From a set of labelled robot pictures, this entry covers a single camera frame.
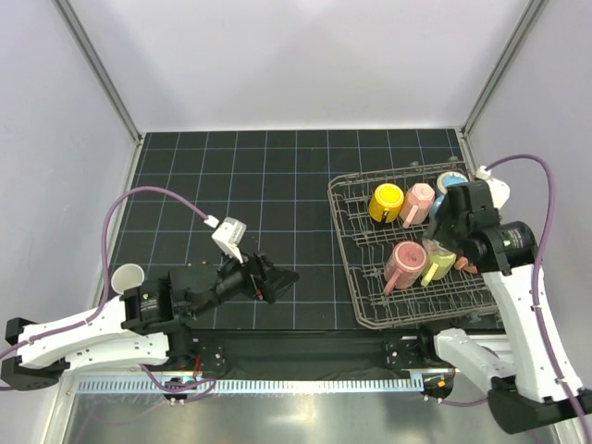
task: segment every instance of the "white cup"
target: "white cup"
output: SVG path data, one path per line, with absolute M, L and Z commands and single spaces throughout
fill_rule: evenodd
M 140 287 L 144 282 L 144 270 L 137 264 L 124 264 L 113 273 L 111 288 L 117 294 L 123 294 L 125 290 Z

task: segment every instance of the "rack wire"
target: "rack wire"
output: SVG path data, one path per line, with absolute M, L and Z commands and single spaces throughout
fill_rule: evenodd
M 426 223 L 403 228 L 397 218 L 379 228 L 368 215 L 374 190 L 385 182 L 394 183 L 405 191 L 419 182 L 434 187 L 438 176 L 445 171 L 466 174 L 464 162 L 451 160 L 446 164 L 344 175 L 329 182 L 331 215 L 353 308 L 361 325 L 380 329 L 463 316 L 477 321 L 480 316 L 498 312 L 481 276 L 454 269 L 427 287 L 421 287 L 417 281 L 407 290 L 383 295 L 384 264 L 394 245 L 401 241 L 421 242 Z

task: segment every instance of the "pink mug handle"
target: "pink mug handle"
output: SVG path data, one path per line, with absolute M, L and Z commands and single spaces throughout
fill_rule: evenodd
M 418 209 L 419 209 L 419 206 L 417 206 L 417 205 L 414 205 L 411 207 L 411 211 L 409 212 L 407 217 L 405 217 L 405 221 L 403 222 L 403 228 L 408 228 L 411 225 L 411 221 L 413 220 L 413 218 L 417 214 Z
M 385 296 L 387 296 L 392 291 L 392 289 L 394 289 L 395 284 L 397 283 L 397 279 L 400 278 L 402 274 L 403 274 L 403 272 L 401 271 L 400 268 L 397 268 L 395 270 L 395 272 L 392 274 L 392 276 L 388 280 L 387 285 L 385 286 L 385 290 L 383 291 L 383 294 Z

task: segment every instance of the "pink mug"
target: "pink mug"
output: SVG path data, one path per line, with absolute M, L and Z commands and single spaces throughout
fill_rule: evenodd
M 405 202 L 399 217 L 403 221 L 403 228 L 419 225 L 426 220 L 429 209 L 434 203 L 436 193 L 426 183 L 416 183 L 407 191 Z
M 384 295 L 393 289 L 408 289 L 419 278 L 427 264 L 427 253 L 419 243 L 405 240 L 397 244 L 385 265 L 387 285 Z

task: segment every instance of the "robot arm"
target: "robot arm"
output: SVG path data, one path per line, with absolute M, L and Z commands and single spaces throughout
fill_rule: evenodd
M 483 274 L 496 300 L 514 364 L 504 363 L 460 329 L 440 332 L 434 337 L 434 348 L 440 359 L 458 367 L 487 394 L 499 425 L 508 433 L 518 433 L 574 417 L 575 413 L 557 381 L 532 307 L 535 237 L 523 222 L 500 223 L 499 208 L 508 195 L 509 190 L 495 179 L 449 187 L 425 232 L 424 244 L 427 249 L 466 256 Z M 561 363 L 563 382 L 579 394 L 585 412 L 592 412 L 592 392 L 584 389 L 567 359 L 547 303 L 542 272 L 538 288 L 537 309 L 543 314 Z
M 185 368 L 200 353 L 199 344 L 191 340 L 198 316 L 239 294 L 274 303 L 299 278 L 295 272 L 275 267 L 264 254 L 242 253 L 238 243 L 245 228 L 227 218 L 214 232 L 212 238 L 226 258 L 218 269 L 180 267 L 165 277 L 146 280 L 107 302 L 92 322 L 19 348 L 16 356 L 2 362 L 0 377 L 13 389 L 33 390 L 57 383 L 63 374 L 91 368 L 137 364 Z M 11 319 L 6 340 L 14 345 L 84 321 L 93 312 L 47 324 Z

